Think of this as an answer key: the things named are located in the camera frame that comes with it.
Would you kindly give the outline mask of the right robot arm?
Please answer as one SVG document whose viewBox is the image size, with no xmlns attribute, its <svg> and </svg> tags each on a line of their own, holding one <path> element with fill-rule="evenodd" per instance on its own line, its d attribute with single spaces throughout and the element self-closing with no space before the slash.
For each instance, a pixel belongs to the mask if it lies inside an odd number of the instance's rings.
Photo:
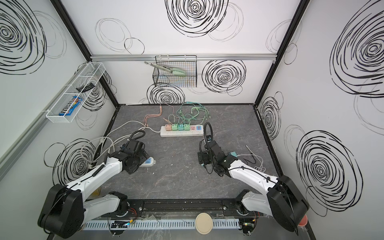
<svg viewBox="0 0 384 240">
<path fill-rule="evenodd" d="M 211 161 L 213 172 L 239 180 L 257 192 L 244 191 L 241 210 L 272 216 L 281 227 L 295 232 L 310 208 L 303 194 L 289 177 L 271 176 L 247 166 L 232 154 L 225 154 L 216 141 L 204 141 L 200 154 Z"/>
</svg>

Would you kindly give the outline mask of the white multicolour power strip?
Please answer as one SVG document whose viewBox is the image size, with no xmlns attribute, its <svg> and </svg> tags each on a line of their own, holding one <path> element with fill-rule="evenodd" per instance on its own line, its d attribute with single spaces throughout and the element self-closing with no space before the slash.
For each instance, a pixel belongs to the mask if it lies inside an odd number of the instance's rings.
<svg viewBox="0 0 384 240">
<path fill-rule="evenodd" d="M 165 126 L 161 127 L 160 136 L 163 138 L 168 137 L 202 137 L 204 130 L 202 125 L 190 125 L 190 131 L 166 131 Z"/>
</svg>

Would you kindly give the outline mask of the white blue power strip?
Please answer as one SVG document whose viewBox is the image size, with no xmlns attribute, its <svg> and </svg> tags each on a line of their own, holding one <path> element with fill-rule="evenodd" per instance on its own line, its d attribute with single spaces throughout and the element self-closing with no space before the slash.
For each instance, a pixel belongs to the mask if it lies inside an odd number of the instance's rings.
<svg viewBox="0 0 384 240">
<path fill-rule="evenodd" d="M 140 165 L 140 167 L 152 167 L 154 164 L 156 164 L 156 160 L 153 157 L 149 157 L 143 164 Z"/>
</svg>

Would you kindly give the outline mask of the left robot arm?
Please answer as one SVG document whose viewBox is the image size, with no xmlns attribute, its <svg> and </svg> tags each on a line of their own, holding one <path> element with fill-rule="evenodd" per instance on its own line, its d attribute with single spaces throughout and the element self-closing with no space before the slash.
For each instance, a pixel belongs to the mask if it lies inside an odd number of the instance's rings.
<svg viewBox="0 0 384 240">
<path fill-rule="evenodd" d="M 47 194 L 38 218 L 38 226 L 47 234 L 67 239 L 87 222 L 105 214 L 125 217 L 131 212 L 137 216 L 128 197 L 120 192 L 112 191 L 93 200 L 89 200 L 89 197 L 113 176 L 123 171 L 135 173 L 149 158 L 145 144 L 131 139 L 119 151 L 109 154 L 106 162 L 85 176 L 68 184 L 54 185 Z"/>
</svg>

